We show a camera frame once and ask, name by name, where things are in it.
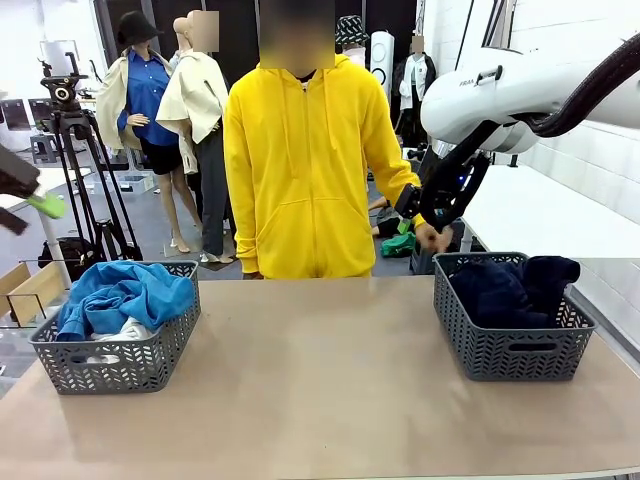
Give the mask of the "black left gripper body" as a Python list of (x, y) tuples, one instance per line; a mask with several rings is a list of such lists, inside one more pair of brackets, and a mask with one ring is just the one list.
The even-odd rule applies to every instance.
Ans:
[(39, 188), (40, 171), (17, 154), (0, 146), (0, 193), (29, 198)]

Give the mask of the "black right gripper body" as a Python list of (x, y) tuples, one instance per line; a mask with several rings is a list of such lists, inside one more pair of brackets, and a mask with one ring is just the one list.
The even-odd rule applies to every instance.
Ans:
[(403, 219), (420, 219), (422, 217), (422, 193), (422, 187), (413, 184), (406, 184), (394, 205), (394, 209)]

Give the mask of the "person's left hand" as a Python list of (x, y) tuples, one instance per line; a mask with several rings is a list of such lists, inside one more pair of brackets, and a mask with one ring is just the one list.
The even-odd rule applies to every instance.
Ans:
[(431, 253), (445, 253), (453, 239), (453, 229), (445, 227), (439, 233), (428, 223), (423, 223), (415, 228), (415, 236), (423, 249)]

